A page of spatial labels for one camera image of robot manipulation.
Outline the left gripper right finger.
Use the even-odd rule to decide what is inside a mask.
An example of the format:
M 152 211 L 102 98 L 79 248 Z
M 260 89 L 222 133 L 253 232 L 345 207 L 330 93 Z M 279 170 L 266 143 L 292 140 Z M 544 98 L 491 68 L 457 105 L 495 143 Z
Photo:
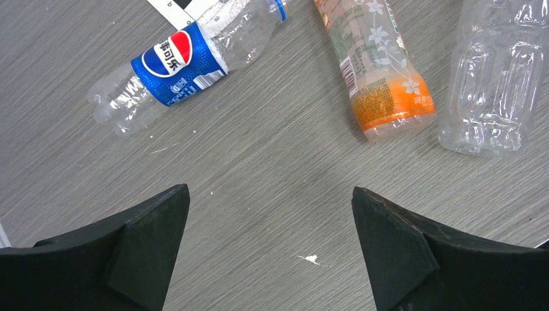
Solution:
M 352 211 L 378 310 L 547 310 L 548 249 L 470 235 L 366 189 Z

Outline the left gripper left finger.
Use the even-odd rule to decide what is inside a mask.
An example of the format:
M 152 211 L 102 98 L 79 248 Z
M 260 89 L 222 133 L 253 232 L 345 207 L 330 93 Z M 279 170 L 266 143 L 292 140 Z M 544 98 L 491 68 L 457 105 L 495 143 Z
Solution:
M 1 309 L 162 310 L 189 207 L 179 184 L 30 248 L 3 248 Z

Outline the clear plastic bottle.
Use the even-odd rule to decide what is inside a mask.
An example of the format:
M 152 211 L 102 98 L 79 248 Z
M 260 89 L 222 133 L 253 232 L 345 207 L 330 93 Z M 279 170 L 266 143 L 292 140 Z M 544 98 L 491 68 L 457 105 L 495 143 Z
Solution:
M 547 67 L 547 1 L 464 1 L 440 144 L 484 157 L 523 151 Z

